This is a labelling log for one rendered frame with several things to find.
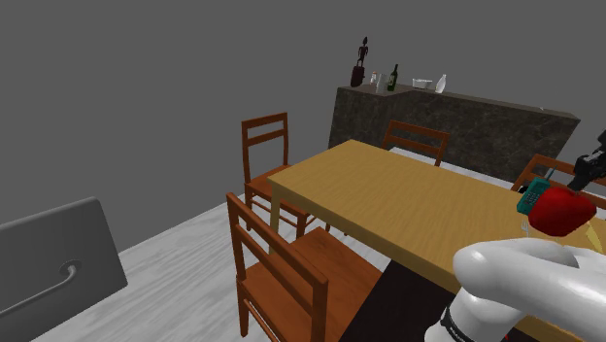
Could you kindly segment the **red apple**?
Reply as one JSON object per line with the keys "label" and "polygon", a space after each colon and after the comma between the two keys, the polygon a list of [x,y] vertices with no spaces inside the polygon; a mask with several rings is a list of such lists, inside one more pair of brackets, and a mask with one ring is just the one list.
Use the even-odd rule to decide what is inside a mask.
{"label": "red apple", "polygon": [[528,214],[529,224],[553,237],[564,237],[595,216],[597,207],[568,188],[548,188]]}

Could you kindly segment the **teal phone handset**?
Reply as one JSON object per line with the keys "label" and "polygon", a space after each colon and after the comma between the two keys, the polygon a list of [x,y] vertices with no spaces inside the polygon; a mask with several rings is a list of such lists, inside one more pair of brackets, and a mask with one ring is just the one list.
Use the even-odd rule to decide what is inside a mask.
{"label": "teal phone handset", "polygon": [[550,181],[535,177],[517,204],[517,211],[521,214],[528,215],[540,196],[551,186]]}

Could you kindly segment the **yellow angular object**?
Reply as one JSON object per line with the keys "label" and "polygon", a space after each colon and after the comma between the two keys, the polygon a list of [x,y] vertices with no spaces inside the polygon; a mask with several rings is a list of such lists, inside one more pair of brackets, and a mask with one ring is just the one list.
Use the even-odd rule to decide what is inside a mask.
{"label": "yellow angular object", "polygon": [[606,253],[606,221],[591,219],[585,224],[585,234],[592,248],[601,254]]}

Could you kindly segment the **dark stone counter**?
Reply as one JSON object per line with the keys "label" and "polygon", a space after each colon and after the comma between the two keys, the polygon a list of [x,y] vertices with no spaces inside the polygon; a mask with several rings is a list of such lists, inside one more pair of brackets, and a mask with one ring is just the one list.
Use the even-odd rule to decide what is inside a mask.
{"label": "dark stone counter", "polygon": [[379,147],[391,120],[448,133],[446,162],[509,182],[535,154],[556,158],[581,122],[570,113],[410,85],[384,93],[368,84],[340,86],[328,146],[354,139]]}

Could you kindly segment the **light wooden dining table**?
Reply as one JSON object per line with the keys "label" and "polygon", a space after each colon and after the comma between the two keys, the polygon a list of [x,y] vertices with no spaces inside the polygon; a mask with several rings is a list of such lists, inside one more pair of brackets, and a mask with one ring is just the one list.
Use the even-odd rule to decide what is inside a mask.
{"label": "light wooden dining table", "polygon": [[[268,179],[287,201],[454,293],[453,259],[479,242],[525,237],[517,192],[351,140]],[[575,342],[541,319],[529,334]]]}

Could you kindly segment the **dark robot stand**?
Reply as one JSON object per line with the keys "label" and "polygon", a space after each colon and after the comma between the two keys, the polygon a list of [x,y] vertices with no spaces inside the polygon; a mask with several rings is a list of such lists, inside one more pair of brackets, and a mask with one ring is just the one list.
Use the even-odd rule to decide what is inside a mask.
{"label": "dark robot stand", "polygon": [[339,342],[424,342],[455,295],[391,261]]}

